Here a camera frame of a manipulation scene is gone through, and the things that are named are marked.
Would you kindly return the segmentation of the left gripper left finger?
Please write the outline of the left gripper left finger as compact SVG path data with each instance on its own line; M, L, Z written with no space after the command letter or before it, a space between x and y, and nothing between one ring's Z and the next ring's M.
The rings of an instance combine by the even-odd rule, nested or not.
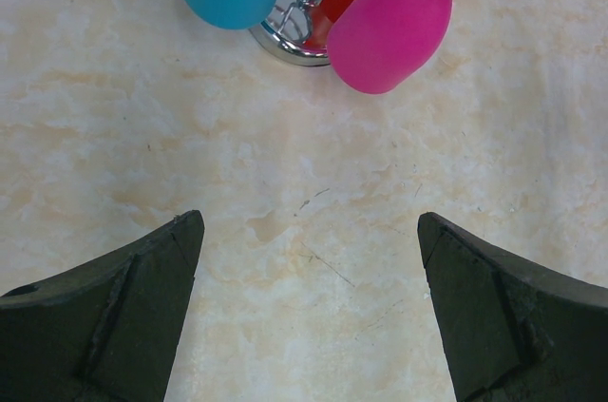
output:
M204 236L192 210L1 297L4 401L162 401Z

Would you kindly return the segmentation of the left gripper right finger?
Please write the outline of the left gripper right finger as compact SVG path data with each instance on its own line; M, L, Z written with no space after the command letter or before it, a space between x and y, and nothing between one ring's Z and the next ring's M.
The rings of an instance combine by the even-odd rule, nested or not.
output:
M606 288L433 212L420 216L417 233L457 400L606 400Z

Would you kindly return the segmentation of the pink wine glass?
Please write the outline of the pink wine glass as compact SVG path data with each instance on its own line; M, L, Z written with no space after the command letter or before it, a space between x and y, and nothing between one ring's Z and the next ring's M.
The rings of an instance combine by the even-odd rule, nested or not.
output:
M331 66L359 92L391 91L440 46L451 12L452 0L353 0L329 31Z

